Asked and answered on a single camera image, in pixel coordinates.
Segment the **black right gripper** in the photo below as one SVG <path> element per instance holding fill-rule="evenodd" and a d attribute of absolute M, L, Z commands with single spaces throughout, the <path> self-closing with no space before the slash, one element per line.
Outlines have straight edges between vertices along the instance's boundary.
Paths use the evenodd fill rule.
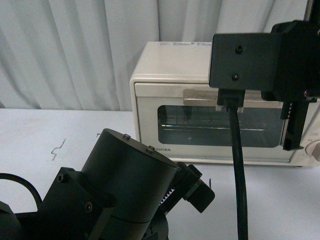
<path fill-rule="evenodd" d="M 271 32 L 281 37 L 279 56 L 272 89 L 261 97 L 283 103 L 280 144 L 286 151 L 298 150 L 309 105 L 320 96 L 320 27 L 294 20 L 274 25 Z"/>

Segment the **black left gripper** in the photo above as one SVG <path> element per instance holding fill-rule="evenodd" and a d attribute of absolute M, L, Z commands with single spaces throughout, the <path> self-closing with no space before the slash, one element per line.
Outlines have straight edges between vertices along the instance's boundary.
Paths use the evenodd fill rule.
<path fill-rule="evenodd" d="M 104 129 L 82 170 L 59 170 L 37 212 L 41 240 L 166 240 L 167 214 L 186 200 L 203 212 L 215 193 L 193 165 Z"/>

